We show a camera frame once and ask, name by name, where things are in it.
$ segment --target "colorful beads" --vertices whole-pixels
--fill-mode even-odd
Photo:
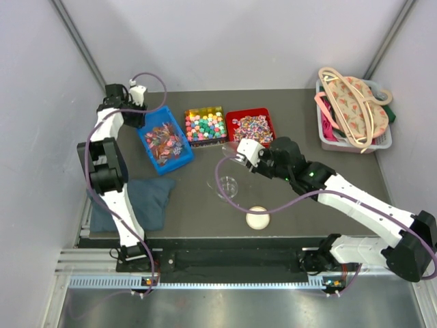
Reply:
[[[193,143],[194,141],[226,138],[227,131],[223,116],[221,107],[207,107],[188,111],[185,117],[185,125],[187,127],[186,136],[191,139],[189,141]]]

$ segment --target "cable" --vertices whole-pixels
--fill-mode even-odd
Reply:
[[[219,178],[219,169],[220,166],[227,160],[230,159],[234,159],[235,157],[231,156],[231,157],[224,157],[222,158],[216,165],[216,168],[214,170],[214,175],[215,175],[215,179],[216,179],[216,184],[217,187],[220,191],[220,194],[223,196],[223,198],[225,198],[227,200],[228,203],[230,203],[233,207],[237,208],[238,210],[241,210],[242,212],[245,213],[249,213],[249,214],[257,214],[259,215],[260,212],[256,212],[254,210],[247,210],[246,208],[243,208],[237,204],[235,204],[224,192],[221,184],[220,184],[220,178]],[[315,190],[315,191],[310,191],[309,193],[306,193],[304,195],[301,195],[297,198],[295,198],[294,200],[292,200],[291,202],[286,203],[285,205],[282,205],[278,208],[274,208],[273,210],[267,210],[264,212],[261,212],[261,214],[273,214],[276,212],[279,212],[280,210],[283,210],[284,208],[287,208],[289,206],[293,206],[295,205],[295,203],[300,202],[301,200],[304,200],[308,197],[314,196],[314,195],[319,195],[322,193],[330,193],[332,195],[337,195],[339,197],[343,197],[347,200],[350,200],[351,202],[357,203],[360,206],[366,208],[367,210],[371,210],[372,212],[381,215],[382,217],[385,217],[386,219],[388,219],[390,222],[393,222],[394,224],[398,225],[399,227],[401,227],[403,230],[407,231],[409,234],[413,235],[414,237],[416,237],[420,243],[422,244],[423,248],[426,249],[426,251],[428,252],[428,254],[431,256],[432,262],[434,263],[434,272],[431,275],[428,275],[427,277],[422,277],[423,280],[429,280],[429,279],[434,279],[435,277],[437,277],[437,256],[434,253],[434,251],[431,249],[431,247],[413,230],[411,230],[409,227],[407,227],[406,225],[404,225],[402,222],[399,222],[398,220],[396,220],[395,218],[391,217],[390,215],[382,212],[381,210],[378,210],[377,208],[374,208],[373,206],[370,206],[366,203],[362,203],[359,202],[358,200],[356,200],[353,197],[350,197],[349,195],[346,195],[345,193],[340,193],[338,191],[333,191],[333,190]]]
[[[167,86],[165,85],[164,81],[158,76],[155,75],[153,73],[149,73],[149,72],[142,72],[139,73],[137,75],[135,75],[135,77],[132,80],[135,80],[137,77],[141,76],[141,75],[150,75],[152,77],[155,77],[163,86],[164,88],[164,97],[163,97],[163,101],[161,102],[161,104],[159,106],[157,106],[157,108],[152,109],[150,111],[146,111],[146,113],[153,113],[154,111],[158,111],[167,101]],[[101,122],[99,122],[95,127],[93,127],[93,129],[91,130],[91,132],[89,133],[88,137],[87,137],[87,141],[85,142],[85,181],[87,183],[87,188],[89,191],[89,194],[91,195],[91,197],[94,199],[94,201],[100,206],[102,207],[104,210],[106,210],[108,213],[110,213],[111,215],[113,215],[114,217],[116,217],[120,223],[131,233],[133,234],[141,243],[141,245],[144,247],[145,252],[147,253],[147,256],[150,260],[150,266],[152,269],[152,281],[154,278],[154,274],[155,274],[155,265],[154,265],[154,260],[153,260],[153,256],[152,253],[149,249],[149,247],[147,246],[147,244],[144,242],[144,240],[137,234],[135,233],[134,230],[132,230],[129,225],[126,224],[126,222],[113,210],[111,210],[110,208],[108,208],[108,206],[106,205],[105,202],[102,201],[102,199],[100,197],[98,197],[97,193],[94,191],[94,189],[91,186],[91,181],[89,179],[89,145],[91,143],[91,138],[93,136],[93,134],[103,125],[103,123],[112,115],[115,115],[116,113],[144,113],[145,111],[140,111],[138,109],[117,109],[115,111],[110,112],[108,115],[106,115],[103,120]],[[148,288],[148,290],[145,292],[145,296],[148,295],[150,292],[152,291],[152,284],[150,285],[150,287]]]

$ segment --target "white wall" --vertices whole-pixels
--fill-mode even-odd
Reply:
[[[171,91],[314,87],[326,65],[362,76],[403,2],[64,0],[108,82],[148,70]]]
[[[417,1],[374,77],[393,92],[393,145],[378,160],[397,206],[437,216],[437,2]]]
[[[0,1],[0,317],[37,327],[84,196],[102,92],[47,0]]]

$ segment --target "white ball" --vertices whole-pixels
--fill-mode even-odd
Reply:
[[[254,206],[250,208],[250,210],[254,210],[255,212],[264,212],[266,209],[261,206]],[[246,214],[246,222],[252,229],[262,230],[270,223],[270,215],[269,214]]]

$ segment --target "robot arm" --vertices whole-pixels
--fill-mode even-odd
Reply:
[[[97,109],[99,124],[111,112],[129,108],[146,110],[144,96],[146,88],[131,83],[127,92],[120,84],[106,85],[107,96]],[[103,125],[92,135],[89,146],[89,179],[96,193],[100,195],[109,209],[123,217],[124,222],[139,237],[144,239],[144,230],[138,224],[129,201],[127,182],[128,170],[122,153],[117,145],[118,131],[123,124],[140,128],[144,125],[144,113],[115,113],[109,116]],[[85,143],[77,146],[77,152],[85,173]],[[120,236],[121,255],[123,260],[129,261],[144,258],[143,247],[138,238],[130,233],[125,226],[113,216]]]
[[[431,257],[419,240],[392,221],[362,207],[360,203],[371,205],[393,216],[416,232],[436,252],[437,227],[432,215],[425,211],[414,215],[378,200],[350,184],[326,165],[306,161],[298,145],[288,137],[274,140],[269,148],[256,141],[243,139],[238,145],[237,153],[238,160],[251,172],[286,180],[299,195],[323,189],[338,191],[359,200],[351,202],[329,193],[312,197],[316,202],[340,210],[379,237],[331,234],[322,241],[317,251],[304,254],[302,264],[305,270],[324,271],[342,263],[355,262],[388,267],[411,282],[422,278]]]

